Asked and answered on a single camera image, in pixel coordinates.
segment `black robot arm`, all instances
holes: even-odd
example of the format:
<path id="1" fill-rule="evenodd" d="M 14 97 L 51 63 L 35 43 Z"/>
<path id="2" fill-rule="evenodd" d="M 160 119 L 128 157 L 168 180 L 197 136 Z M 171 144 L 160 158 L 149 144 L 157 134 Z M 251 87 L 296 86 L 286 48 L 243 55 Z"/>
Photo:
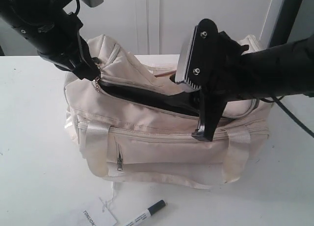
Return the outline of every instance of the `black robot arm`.
<path id="1" fill-rule="evenodd" d="M 78 78 L 94 80 L 99 69 L 79 30 L 77 13 L 63 8 L 73 0 L 0 0 L 0 16 L 38 49 L 38 54 Z M 83 0 L 91 7 L 103 0 Z"/>

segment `fabric bag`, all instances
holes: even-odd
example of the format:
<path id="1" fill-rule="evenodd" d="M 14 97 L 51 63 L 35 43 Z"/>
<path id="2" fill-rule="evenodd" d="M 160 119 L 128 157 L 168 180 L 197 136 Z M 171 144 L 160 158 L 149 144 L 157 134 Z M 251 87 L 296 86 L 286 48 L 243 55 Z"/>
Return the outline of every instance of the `fabric bag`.
<path id="1" fill-rule="evenodd" d="M 247 52 L 261 50 L 252 35 L 239 43 L 249 45 Z M 104 35 L 88 44 L 92 57 L 101 60 L 101 81 L 165 95 L 182 92 L 169 79 L 176 65 L 143 65 Z M 197 117 L 116 98 L 95 81 L 79 80 L 73 74 L 67 74 L 64 93 L 69 105 L 66 130 L 91 172 L 109 181 L 198 189 L 231 183 L 240 178 L 247 160 L 256 158 L 269 136 L 265 119 L 271 105 L 262 101 L 229 102 L 213 141 L 200 142 L 191 137 Z"/>

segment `pen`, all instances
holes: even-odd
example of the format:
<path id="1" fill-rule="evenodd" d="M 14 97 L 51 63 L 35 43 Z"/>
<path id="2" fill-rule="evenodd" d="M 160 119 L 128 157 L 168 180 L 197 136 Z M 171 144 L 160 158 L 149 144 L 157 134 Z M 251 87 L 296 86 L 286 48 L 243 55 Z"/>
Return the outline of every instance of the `pen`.
<path id="1" fill-rule="evenodd" d="M 149 207 L 148 209 L 144 210 L 141 214 L 136 216 L 133 220 L 130 220 L 129 222 L 124 224 L 124 226 L 137 226 L 141 222 L 144 222 L 145 220 L 147 220 L 147 218 L 154 215 L 160 209 L 163 209 L 165 206 L 166 206 L 166 203 L 164 202 L 164 200 L 160 200 L 156 204 L 154 204 L 151 207 Z"/>

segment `bag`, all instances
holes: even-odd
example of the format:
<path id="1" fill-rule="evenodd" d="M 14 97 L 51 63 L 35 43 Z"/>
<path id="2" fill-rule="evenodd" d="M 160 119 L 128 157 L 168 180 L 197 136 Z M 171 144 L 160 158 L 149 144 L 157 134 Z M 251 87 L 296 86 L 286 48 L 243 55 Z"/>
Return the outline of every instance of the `bag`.
<path id="1" fill-rule="evenodd" d="M 249 35 L 240 43 L 260 50 Z M 176 65 L 152 67 L 113 39 L 88 41 L 92 57 L 101 59 L 101 81 L 165 95 L 182 92 L 169 79 Z M 208 189 L 240 178 L 269 136 L 266 118 L 271 105 L 257 100 L 229 102 L 212 142 L 191 137 L 198 118 L 113 97 L 94 81 L 67 74 L 65 128 L 79 144 L 91 172 L 109 181 L 145 181 Z"/>

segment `black cable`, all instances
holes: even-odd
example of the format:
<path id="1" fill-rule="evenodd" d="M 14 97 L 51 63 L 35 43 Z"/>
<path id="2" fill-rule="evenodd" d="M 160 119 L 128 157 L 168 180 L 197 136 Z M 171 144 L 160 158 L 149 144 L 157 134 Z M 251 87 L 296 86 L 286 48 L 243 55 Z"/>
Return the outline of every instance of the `black cable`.
<path id="1" fill-rule="evenodd" d="M 274 100 L 272 101 L 272 100 L 268 100 L 268 99 L 260 99 L 261 101 L 263 101 L 263 102 L 266 102 L 266 103 L 273 103 L 273 102 L 275 102 Z"/>
<path id="2" fill-rule="evenodd" d="M 307 128 L 299 119 L 297 119 L 297 117 L 294 116 L 293 113 L 290 112 L 289 109 L 287 109 L 287 107 L 284 106 L 278 98 L 276 98 L 275 96 L 272 96 L 271 98 L 291 119 L 293 119 L 294 122 L 296 122 L 305 132 L 307 132 L 310 136 L 312 136 L 312 138 L 314 138 L 314 132 Z"/>
<path id="3" fill-rule="evenodd" d="M 77 9 L 76 9 L 76 11 L 75 11 L 75 15 L 78 15 L 79 14 L 79 11 L 80 11 L 80 2 L 79 2 L 79 0 L 75 0 L 76 2 L 77 2 Z"/>

